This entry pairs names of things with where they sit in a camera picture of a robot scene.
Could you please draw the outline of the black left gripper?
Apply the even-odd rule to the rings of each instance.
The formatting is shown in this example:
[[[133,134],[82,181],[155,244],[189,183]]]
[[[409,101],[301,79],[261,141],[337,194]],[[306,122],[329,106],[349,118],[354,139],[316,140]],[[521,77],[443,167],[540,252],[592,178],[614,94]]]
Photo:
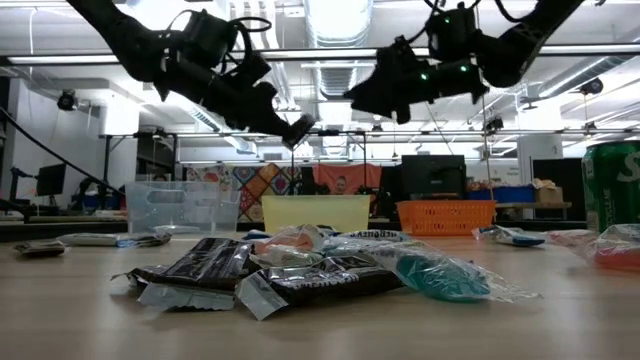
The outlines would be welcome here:
[[[289,123],[275,113],[272,100],[277,90],[262,80],[271,67],[258,54],[224,74],[166,49],[153,54],[152,64],[152,82],[162,100],[179,94],[221,116],[231,128],[279,136],[288,149],[298,145],[316,123],[309,114]]]

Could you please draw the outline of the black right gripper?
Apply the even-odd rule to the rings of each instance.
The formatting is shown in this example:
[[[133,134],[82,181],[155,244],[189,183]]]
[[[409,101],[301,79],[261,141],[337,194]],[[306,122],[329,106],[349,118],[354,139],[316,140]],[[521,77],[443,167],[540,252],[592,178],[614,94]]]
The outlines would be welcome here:
[[[399,36],[382,50],[382,73],[376,69],[364,81],[343,93],[358,111],[383,111],[399,124],[411,120],[410,106],[469,94],[473,104],[489,91],[479,67],[468,58],[431,64],[416,57],[409,42]]]

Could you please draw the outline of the pink white wrapper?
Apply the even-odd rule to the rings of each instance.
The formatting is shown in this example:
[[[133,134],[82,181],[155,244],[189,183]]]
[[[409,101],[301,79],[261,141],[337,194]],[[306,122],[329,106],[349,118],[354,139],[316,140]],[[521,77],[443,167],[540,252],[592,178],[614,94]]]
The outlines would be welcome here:
[[[262,239],[251,239],[256,254],[266,253],[270,246],[283,245],[310,251],[324,244],[327,234],[315,225],[288,226]]]

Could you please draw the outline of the silver black snack wrapper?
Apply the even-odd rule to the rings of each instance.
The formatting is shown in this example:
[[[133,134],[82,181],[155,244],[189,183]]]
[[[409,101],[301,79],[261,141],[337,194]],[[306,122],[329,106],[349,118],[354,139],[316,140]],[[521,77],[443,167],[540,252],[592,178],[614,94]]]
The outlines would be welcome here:
[[[143,287],[138,302],[144,306],[228,311],[236,286],[256,269],[253,253],[249,242],[205,238],[174,264],[136,268],[128,277]]]

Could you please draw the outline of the red gummy candy packet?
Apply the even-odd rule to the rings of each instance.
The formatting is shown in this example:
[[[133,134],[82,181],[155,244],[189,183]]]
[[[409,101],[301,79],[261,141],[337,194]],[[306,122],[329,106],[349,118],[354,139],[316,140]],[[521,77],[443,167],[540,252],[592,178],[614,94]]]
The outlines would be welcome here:
[[[640,273],[640,237],[598,237],[586,247],[586,257],[599,267]]]
[[[597,232],[585,229],[546,232],[546,237],[552,244],[568,248],[585,246],[596,240],[598,236],[599,234]]]

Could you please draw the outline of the dark brown chocolate bar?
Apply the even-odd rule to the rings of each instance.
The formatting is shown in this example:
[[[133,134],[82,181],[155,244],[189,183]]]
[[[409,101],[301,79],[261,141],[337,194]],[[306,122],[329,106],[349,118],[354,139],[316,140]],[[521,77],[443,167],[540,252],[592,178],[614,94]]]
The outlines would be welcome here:
[[[66,246],[60,241],[23,242],[14,246],[14,249],[24,258],[45,258],[62,255]]]
[[[377,295],[402,286],[393,272],[369,259],[337,256],[310,266],[256,271],[239,282],[236,298],[262,321],[288,307]]]

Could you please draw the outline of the teal gummy candy packet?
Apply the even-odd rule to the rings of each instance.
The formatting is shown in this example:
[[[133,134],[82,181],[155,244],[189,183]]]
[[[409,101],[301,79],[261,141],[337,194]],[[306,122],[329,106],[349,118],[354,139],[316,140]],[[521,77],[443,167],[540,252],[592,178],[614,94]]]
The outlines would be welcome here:
[[[367,249],[376,262],[409,288],[449,302],[514,303],[540,298],[500,275],[420,241],[383,243]]]

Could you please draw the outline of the colourful patchwork quilt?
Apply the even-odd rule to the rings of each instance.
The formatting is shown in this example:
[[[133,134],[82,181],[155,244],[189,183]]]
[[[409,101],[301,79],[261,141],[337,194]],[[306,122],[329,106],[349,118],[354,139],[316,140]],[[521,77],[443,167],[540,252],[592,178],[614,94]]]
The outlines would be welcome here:
[[[218,164],[206,167],[187,166],[183,170],[187,181],[213,182],[220,190],[238,203],[239,223],[261,223],[264,220],[263,196],[285,196],[298,194],[301,189],[300,167],[279,166],[267,163],[264,166],[239,166]]]

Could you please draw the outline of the orange cloth banner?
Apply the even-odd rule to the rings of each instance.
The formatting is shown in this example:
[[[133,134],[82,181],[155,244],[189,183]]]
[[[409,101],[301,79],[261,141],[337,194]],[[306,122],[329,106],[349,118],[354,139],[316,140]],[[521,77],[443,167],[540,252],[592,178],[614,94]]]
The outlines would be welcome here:
[[[354,195],[360,187],[378,188],[382,176],[379,165],[327,165],[312,167],[314,181],[326,185],[331,195]]]

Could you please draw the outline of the large black monitor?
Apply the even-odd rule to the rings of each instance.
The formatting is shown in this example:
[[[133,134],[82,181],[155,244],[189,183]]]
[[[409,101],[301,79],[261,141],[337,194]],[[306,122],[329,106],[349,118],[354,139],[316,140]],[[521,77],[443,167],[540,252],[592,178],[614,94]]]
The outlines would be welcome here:
[[[408,195],[466,197],[463,155],[403,155],[401,174]]]

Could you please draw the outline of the clear plastic bin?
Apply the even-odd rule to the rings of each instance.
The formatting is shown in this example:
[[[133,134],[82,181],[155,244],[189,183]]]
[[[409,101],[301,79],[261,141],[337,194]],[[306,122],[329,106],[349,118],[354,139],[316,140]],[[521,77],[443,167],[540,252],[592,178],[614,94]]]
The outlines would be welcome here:
[[[203,236],[236,230],[238,203],[213,182],[132,182],[125,195],[131,234],[160,225],[196,226]]]

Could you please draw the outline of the small black monitor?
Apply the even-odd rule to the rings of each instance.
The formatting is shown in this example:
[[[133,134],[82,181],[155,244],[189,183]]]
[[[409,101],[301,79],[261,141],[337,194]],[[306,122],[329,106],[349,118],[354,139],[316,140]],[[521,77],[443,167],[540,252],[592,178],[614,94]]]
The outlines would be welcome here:
[[[54,196],[63,193],[66,175],[64,163],[50,165],[39,169],[36,176],[36,193],[38,196]]]

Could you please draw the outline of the green soda can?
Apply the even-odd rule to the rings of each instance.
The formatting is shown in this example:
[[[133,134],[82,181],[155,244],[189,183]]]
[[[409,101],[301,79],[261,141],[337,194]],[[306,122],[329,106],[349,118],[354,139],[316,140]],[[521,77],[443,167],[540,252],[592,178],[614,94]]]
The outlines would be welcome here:
[[[587,229],[640,224],[640,140],[589,146],[581,165]]]

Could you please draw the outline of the silver ventilation duct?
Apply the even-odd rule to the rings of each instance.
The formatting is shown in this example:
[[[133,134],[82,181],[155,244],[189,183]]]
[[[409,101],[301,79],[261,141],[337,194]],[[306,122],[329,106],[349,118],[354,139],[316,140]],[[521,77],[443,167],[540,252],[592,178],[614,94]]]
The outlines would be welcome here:
[[[366,44],[374,0],[303,0],[307,37],[312,48],[355,48]],[[322,97],[338,99],[357,81],[356,68],[314,70]]]

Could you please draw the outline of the black aluminium table frame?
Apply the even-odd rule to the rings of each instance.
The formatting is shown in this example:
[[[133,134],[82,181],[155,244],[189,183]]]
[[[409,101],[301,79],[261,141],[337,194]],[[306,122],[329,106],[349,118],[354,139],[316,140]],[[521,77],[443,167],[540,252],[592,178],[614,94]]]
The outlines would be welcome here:
[[[499,226],[517,227],[528,231],[585,229],[585,221],[518,220],[499,221]],[[122,233],[128,230],[125,221],[79,223],[20,223],[0,224],[0,243],[41,240],[71,233]]]

